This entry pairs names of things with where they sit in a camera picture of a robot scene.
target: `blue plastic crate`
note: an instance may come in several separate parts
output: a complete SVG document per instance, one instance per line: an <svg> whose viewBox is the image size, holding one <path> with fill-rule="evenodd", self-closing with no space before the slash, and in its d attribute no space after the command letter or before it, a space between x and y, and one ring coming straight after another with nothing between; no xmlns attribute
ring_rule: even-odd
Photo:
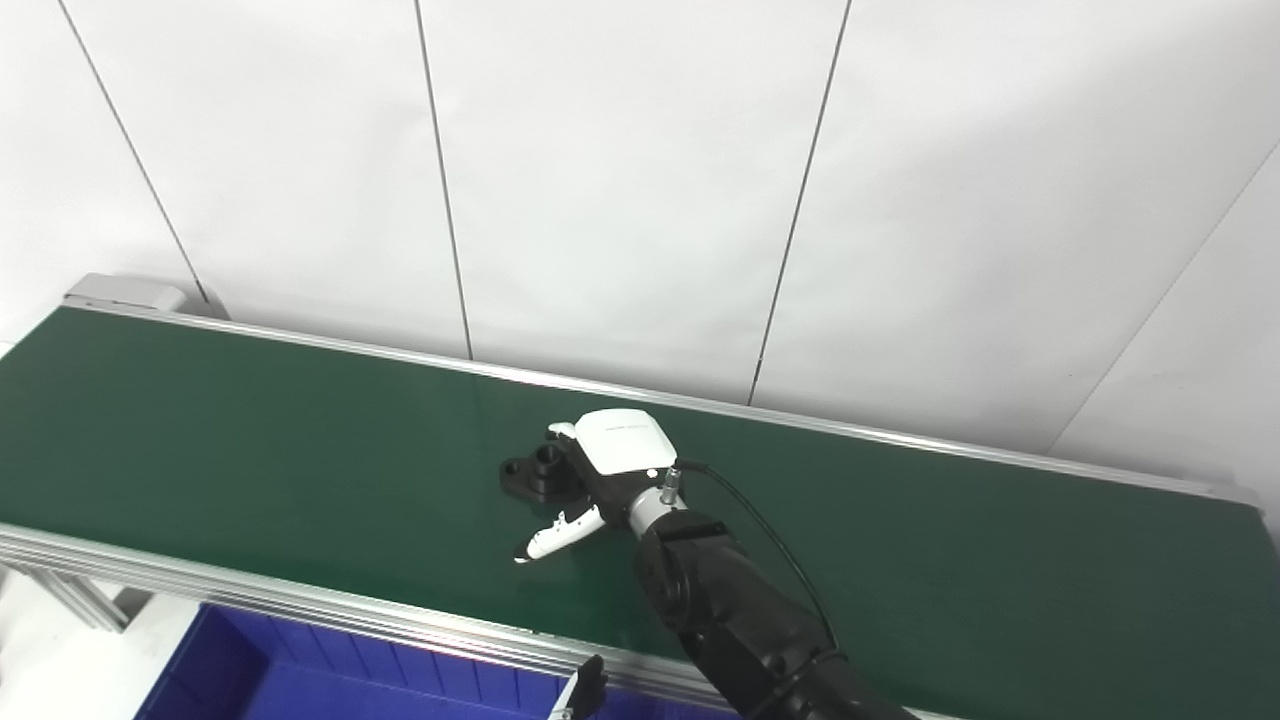
<svg viewBox="0 0 1280 720"><path fill-rule="evenodd" d="M553 675L206 605L136 720L544 720L563 685ZM737 716L611 688L596 717Z"/></svg>

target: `white floor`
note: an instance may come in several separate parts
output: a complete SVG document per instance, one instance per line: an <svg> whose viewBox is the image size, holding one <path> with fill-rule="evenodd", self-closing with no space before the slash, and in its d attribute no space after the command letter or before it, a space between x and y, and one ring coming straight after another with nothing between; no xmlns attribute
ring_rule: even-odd
<svg viewBox="0 0 1280 720"><path fill-rule="evenodd" d="M123 634L105 633L82 625L26 575L0 573L5 720L131 720L198 607L155 596Z"/></svg>

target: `aluminum profile leg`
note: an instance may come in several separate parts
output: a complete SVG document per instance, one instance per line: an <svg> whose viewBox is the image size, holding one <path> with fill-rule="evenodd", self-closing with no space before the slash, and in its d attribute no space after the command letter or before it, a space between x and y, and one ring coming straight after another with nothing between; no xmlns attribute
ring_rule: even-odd
<svg viewBox="0 0 1280 720"><path fill-rule="evenodd" d="M72 611L90 628L123 633L129 619L111 598L82 575L59 573L45 568L14 565L15 570L36 580L36 584L49 591L67 610Z"/></svg>

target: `black cable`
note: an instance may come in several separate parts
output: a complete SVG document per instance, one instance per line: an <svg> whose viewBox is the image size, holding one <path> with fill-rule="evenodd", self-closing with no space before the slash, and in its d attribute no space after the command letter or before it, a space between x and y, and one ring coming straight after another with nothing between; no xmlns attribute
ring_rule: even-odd
<svg viewBox="0 0 1280 720"><path fill-rule="evenodd" d="M736 500L749 515L751 515L756 524L760 525L760 529L764 530L764 534L768 536L773 544L778 548L778 552L782 553L782 557L786 559L787 565L791 566L796 578L800 579L800 584L804 585L804 591L809 594L809 601L813 602L814 610L818 611L818 620L822 621L822 629L827 633L827 639L831 641L831 646L838 651L840 641L836 638L836 630L831 626L831 618L827 615L827 606L823 605L822 598L818 596L818 589L813 587L812 582L809 582L809 574L800 566L800 561L791 555L791 550L787 548L787 543L782 542L782 538L778 537L773 525L769 525L769 521L764 519L764 515L762 515L760 511L751 505L751 501L748 500L741 491L733 487L733 483L728 482L724 475L713 470L710 465L681 457L676 462L676 466L694 473L701 473L703 475L716 480L722 488L724 488L726 492L733 496L733 500Z"/></svg>

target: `hole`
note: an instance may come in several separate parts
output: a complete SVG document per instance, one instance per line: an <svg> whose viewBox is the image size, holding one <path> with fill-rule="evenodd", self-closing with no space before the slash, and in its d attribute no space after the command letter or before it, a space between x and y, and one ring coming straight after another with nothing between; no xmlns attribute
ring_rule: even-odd
<svg viewBox="0 0 1280 720"><path fill-rule="evenodd" d="M538 452L535 455L538 457L538 461L544 465L553 465L561 459L561 451L554 445L539 446Z"/></svg>

